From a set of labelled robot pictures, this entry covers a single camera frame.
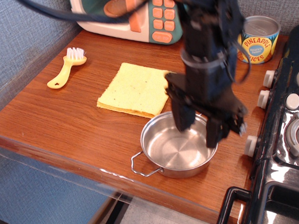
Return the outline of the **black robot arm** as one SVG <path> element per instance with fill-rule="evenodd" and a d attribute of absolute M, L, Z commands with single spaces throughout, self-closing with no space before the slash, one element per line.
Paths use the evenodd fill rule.
<path fill-rule="evenodd" d="M 213 148 L 230 131 L 245 130 L 247 109 L 231 89 L 244 17 L 237 0 L 174 1 L 183 33 L 185 73 L 166 74 L 166 92 L 177 129 L 189 129 L 196 113 L 204 114 L 206 145 Z"/>

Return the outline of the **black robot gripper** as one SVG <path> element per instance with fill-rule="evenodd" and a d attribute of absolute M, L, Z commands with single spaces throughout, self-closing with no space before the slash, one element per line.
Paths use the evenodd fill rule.
<path fill-rule="evenodd" d="M 168 73 L 165 76 L 177 130 L 189 129 L 195 113 L 199 112 L 207 117 L 208 148 L 216 147 L 230 131 L 243 134 L 247 128 L 243 120 L 247 109 L 231 88 L 234 66 L 225 61 L 188 62 L 185 70 L 184 74 Z"/>

